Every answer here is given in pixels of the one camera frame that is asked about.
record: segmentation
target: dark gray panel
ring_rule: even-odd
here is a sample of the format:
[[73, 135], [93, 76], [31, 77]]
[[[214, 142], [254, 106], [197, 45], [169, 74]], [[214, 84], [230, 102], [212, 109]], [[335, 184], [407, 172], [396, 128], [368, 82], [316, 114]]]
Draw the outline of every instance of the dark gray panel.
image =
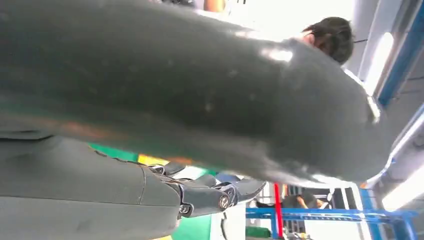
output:
[[[0, 158], [0, 196], [140, 203], [145, 185], [141, 166], [101, 156], [84, 142], [55, 138], [46, 140], [57, 141], [54, 147]], [[13, 143], [18, 144], [4, 140], [0, 148]], [[20, 148], [12, 150], [19, 153]]]
[[417, 79], [417, 80], [407, 80], [402, 86], [402, 89], [400, 90], [400, 94], [420, 94], [423, 96], [424, 99], [424, 78], [423, 79]]
[[400, 94], [386, 109], [389, 137], [394, 141], [424, 102], [424, 94]]
[[424, 50], [421, 51], [415, 67], [409, 74], [408, 78], [424, 77]]
[[217, 184], [217, 179], [211, 174], [204, 174], [197, 178], [195, 182], [208, 187], [213, 187]]
[[144, 172], [145, 185], [143, 186], [142, 205], [154, 206], [179, 206], [180, 193], [166, 185], [156, 177], [149, 169]]
[[[3, 137], [11, 137], [7, 132]], [[31, 155], [34, 153], [39, 153], [43, 151], [49, 151], [52, 148], [55, 148], [60, 142], [61, 137], [46, 137], [41, 139], [0, 139], [0, 161], [16, 158], [22, 155]]]
[[176, 227], [179, 206], [0, 197], [2, 240], [151, 240]]
[[417, 232], [419, 239], [424, 237], [424, 214], [422, 213], [422, 209], [424, 207], [424, 201], [422, 199], [420, 201], [421, 201], [421, 204], [418, 208], [416, 208], [416, 210], [419, 210], [421, 214], [412, 219], [415, 232]]

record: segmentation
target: blue metal rack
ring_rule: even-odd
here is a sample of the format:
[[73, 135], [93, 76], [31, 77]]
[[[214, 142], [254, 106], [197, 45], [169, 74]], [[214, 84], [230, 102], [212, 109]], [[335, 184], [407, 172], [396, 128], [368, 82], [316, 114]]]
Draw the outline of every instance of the blue metal rack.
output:
[[[417, 215], [414, 211], [394, 211], [365, 209], [302, 209], [284, 208], [282, 217], [284, 220], [324, 220], [324, 221], [347, 221], [362, 222], [368, 224], [389, 224], [397, 240], [417, 240], [412, 224], [412, 218]], [[278, 239], [277, 219], [274, 208], [246, 208], [247, 219], [271, 220], [272, 238]]]

